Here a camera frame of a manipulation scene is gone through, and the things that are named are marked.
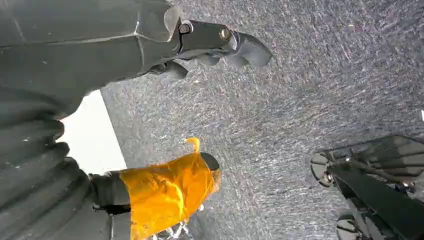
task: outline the metal fitting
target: metal fitting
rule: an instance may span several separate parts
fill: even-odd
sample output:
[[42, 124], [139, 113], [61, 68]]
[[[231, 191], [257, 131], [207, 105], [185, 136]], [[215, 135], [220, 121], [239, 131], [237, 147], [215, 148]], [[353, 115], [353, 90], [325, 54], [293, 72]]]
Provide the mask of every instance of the metal fitting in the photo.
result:
[[191, 32], [190, 26], [188, 24], [181, 24], [179, 26], [179, 33], [180, 34], [188, 34]]
[[231, 37], [231, 31], [230, 31], [228, 28], [223, 27], [223, 28], [221, 29], [221, 31], [219, 32], [219, 37], [220, 37], [222, 40], [228, 40], [228, 39], [230, 39], [230, 37]]
[[410, 193], [413, 194], [413, 193], [415, 193], [417, 191], [417, 189], [415, 187], [415, 182], [413, 182], [413, 181], [411, 181], [411, 182], [402, 182], [401, 184], [403, 185], [404, 189], [407, 192], [410, 192]]
[[327, 184], [331, 184], [333, 182], [333, 176], [331, 175], [331, 173], [329, 173], [328, 171], [326, 171], [324, 173], [323, 180]]

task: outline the gray dusty ground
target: gray dusty ground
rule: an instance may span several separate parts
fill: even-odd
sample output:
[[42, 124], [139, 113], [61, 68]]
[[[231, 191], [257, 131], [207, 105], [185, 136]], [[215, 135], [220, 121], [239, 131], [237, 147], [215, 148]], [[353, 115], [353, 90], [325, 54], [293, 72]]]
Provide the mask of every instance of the gray dusty ground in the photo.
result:
[[269, 67], [193, 61], [184, 80], [147, 76], [102, 90], [129, 167], [187, 153], [223, 168], [222, 189], [191, 222], [198, 240], [329, 240], [344, 207], [305, 162], [389, 134], [422, 137], [422, 0], [178, 0], [190, 19], [259, 37]]

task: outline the metal bolt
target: metal bolt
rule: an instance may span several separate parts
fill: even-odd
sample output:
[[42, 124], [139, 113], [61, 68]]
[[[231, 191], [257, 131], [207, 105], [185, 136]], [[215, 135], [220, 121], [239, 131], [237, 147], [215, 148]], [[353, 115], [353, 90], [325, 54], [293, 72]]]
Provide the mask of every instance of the metal bolt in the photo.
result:
[[223, 27], [219, 32], [219, 37], [221, 37], [222, 40], [228, 40], [231, 37], [231, 31], [228, 28]]
[[332, 183], [333, 182], [333, 176], [328, 172], [328, 171], [326, 171], [325, 173], [324, 173], [324, 179], [323, 179], [326, 183], [328, 183], [328, 184], [330, 184], [330, 183]]
[[179, 26], [179, 33], [180, 34], [188, 34], [190, 33], [190, 26], [188, 24], [181, 24]]
[[411, 182], [401, 182], [401, 184], [403, 185], [403, 187], [405, 188], [407, 193], [415, 193], [417, 191], [417, 189], [415, 188], [415, 183], [413, 181]]

